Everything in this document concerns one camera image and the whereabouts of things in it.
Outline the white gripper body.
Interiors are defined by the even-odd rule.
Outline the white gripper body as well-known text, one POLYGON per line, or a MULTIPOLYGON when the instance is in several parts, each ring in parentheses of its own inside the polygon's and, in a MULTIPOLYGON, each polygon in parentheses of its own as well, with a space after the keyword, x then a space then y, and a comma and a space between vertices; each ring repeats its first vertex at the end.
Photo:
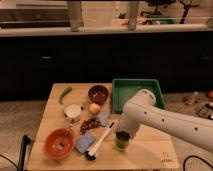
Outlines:
POLYGON ((132 119, 121 117, 118 122, 118 131, 127 133, 131 139, 136 136, 137 131, 140 128, 140 124, 138 122, 133 121, 132 119))

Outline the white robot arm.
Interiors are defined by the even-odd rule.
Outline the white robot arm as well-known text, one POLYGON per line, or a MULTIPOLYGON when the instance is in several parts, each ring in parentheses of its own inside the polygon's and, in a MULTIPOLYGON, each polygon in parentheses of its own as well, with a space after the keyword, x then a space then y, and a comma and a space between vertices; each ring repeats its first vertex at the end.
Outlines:
POLYGON ((163 110, 155 103, 152 91, 139 90, 123 105, 118 129, 133 139, 144 124, 213 153, 213 121, 163 110))

